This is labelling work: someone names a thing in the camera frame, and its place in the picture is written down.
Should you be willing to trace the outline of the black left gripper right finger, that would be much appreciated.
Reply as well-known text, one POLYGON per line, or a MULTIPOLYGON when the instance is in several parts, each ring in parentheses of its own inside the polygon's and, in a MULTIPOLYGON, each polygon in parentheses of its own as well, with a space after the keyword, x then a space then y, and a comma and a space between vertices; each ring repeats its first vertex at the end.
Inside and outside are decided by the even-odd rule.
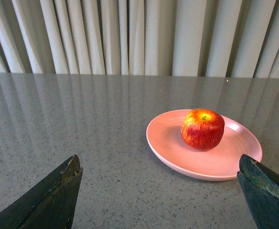
POLYGON ((259 229, 279 229, 279 174, 243 154, 237 177, 259 229))

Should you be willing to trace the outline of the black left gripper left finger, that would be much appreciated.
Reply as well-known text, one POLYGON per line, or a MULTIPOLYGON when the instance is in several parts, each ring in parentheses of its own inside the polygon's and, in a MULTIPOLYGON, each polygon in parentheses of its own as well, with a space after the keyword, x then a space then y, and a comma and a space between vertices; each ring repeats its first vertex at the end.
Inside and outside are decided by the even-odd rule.
POLYGON ((0 229, 70 229, 83 168, 73 155, 0 212, 0 229))

